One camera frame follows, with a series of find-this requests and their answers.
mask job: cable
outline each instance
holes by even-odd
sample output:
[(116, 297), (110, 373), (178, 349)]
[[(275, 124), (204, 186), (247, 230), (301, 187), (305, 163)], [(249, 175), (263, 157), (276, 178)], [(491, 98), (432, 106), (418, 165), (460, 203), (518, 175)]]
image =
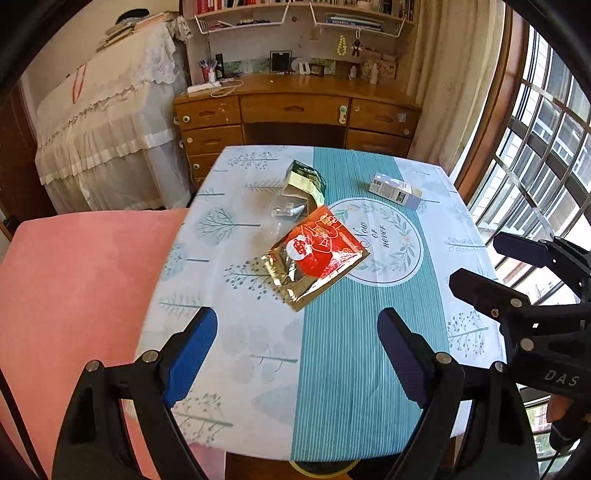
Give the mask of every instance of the cable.
[(31, 438), (29, 437), (29, 434), (27, 432), (25, 422), (21, 417), (21, 413), (18, 411), (17, 402), (14, 400), (14, 397), (12, 396), (12, 392), (10, 391), (6, 378), (4, 378), (2, 369), (0, 369), (0, 394), (2, 394), (4, 400), (6, 401), (8, 411), (10, 412), (10, 415), (12, 415), (12, 419), (17, 427), (18, 434), (21, 436), (22, 444), (25, 447), (25, 451), (29, 456), (29, 460), (31, 461), (31, 464), (35, 469), (37, 476), (40, 480), (47, 480), (47, 474), (45, 473), (43, 465), (41, 465), (39, 457), (37, 456), (35, 447), (33, 446)]
[(234, 91), (238, 88), (241, 87), (242, 85), (244, 85), (244, 82), (242, 80), (232, 80), (233, 82), (238, 82), (236, 85), (225, 85), (223, 87), (220, 88), (216, 88), (212, 93), (210, 93), (209, 95), (213, 98), (222, 98), (222, 97), (226, 97), (228, 95), (231, 95), (234, 93)]
[(550, 472), (550, 468), (552, 468), (552, 464), (554, 463), (554, 461), (558, 458), (558, 452), (556, 452), (554, 454), (554, 456), (552, 457), (552, 460), (550, 461), (550, 463), (548, 464), (548, 466), (546, 467), (546, 471), (544, 472), (544, 474), (540, 477), (540, 480), (544, 480), (544, 477), (548, 474), (548, 472)]

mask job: red snack packet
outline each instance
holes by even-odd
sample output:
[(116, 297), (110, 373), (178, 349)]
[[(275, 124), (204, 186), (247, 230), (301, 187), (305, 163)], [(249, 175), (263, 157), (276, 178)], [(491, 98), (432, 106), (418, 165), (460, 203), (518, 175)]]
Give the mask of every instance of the red snack packet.
[(323, 205), (273, 245), (262, 259), (284, 300), (298, 311), (368, 255)]

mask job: cardboard box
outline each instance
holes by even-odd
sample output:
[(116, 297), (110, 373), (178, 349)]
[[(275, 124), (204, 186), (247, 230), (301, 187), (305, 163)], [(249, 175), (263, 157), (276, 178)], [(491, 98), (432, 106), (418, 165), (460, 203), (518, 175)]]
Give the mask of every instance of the cardboard box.
[(422, 191), (418, 188), (381, 173), (374, 175), (369, 191), (412, 210), (418, 208), (423, 196)]

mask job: wooden desk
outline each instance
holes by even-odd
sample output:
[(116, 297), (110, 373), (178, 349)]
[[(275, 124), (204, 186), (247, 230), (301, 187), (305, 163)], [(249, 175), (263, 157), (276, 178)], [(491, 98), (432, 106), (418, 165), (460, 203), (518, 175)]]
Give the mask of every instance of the wooden desk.
[(222, 98), (212, 98), (208, 90), (174, 100), (198, 187), (228, 145), (294, 144), (408, 154), (420, 107), (393, 87), (296, 74), (250, 74), (241, 80), (244, 85)]

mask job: blue gripper pad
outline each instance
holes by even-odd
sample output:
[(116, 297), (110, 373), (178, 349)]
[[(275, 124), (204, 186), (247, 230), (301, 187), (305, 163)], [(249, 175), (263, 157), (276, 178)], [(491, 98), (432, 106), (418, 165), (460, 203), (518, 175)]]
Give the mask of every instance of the blue gripper pad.
[(216, 313), (210, 308), (202, 307), (182, 335), (188, 338), (183, 339), (186, 342), (170, 366), (168, 382), (163, 394), (163, 400), (168, 408), (172, 408), (178, 400), (184, 399), (189, 393), (217, 335)]
[(492, 240), (492, 246), (498, 254), (515, 258), (534, 267), (543, 268), (552, 261), (550, 252), (544, 244), (511, 233), (496, 234)]
[(431, 399), (435, 356), (425, 339), (412, 333), (393, 308), (378, 315), (378, 337), (409, 400), (424, 408)]

